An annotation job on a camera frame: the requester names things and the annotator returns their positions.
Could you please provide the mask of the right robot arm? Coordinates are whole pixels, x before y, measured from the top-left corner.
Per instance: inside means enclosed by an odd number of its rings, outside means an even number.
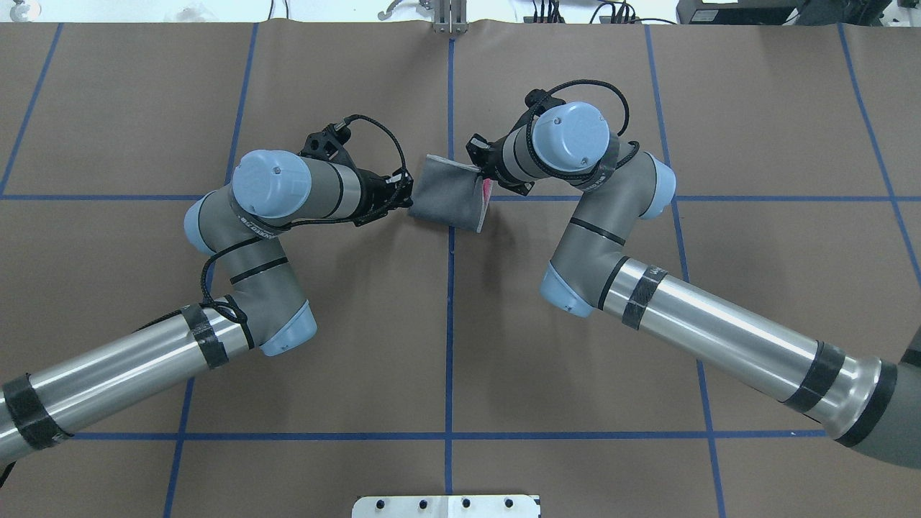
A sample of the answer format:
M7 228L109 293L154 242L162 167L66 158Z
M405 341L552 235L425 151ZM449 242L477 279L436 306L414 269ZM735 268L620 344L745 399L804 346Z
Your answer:
M484 176L517 193L543 179L580 191L540 283L550 304L580 317L616 316L809 417L839 445L919 468L918 341L897 363L855 358L626 255L636 221L671 203L676 175L609 130L595 106L524 115L496 141L473 135L466 150Z

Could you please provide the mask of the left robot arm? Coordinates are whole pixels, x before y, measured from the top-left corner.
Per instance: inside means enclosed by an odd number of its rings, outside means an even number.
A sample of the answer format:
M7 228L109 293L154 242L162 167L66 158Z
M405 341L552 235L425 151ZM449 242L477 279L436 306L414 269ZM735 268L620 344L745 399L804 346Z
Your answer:
M251 151L188 210L199 295L128 335L2 386L2 465L62 445L111 415L250 350L312 339L312 305L283 248L298 226L364 225L410 204L405 162L378 175L343 156Z

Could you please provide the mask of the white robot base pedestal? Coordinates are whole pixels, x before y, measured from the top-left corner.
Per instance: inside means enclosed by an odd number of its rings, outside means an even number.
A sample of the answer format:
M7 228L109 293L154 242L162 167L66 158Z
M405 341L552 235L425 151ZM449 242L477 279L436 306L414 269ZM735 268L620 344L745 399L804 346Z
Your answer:
M542 517L540 497L526 494L368 496L352 517Z

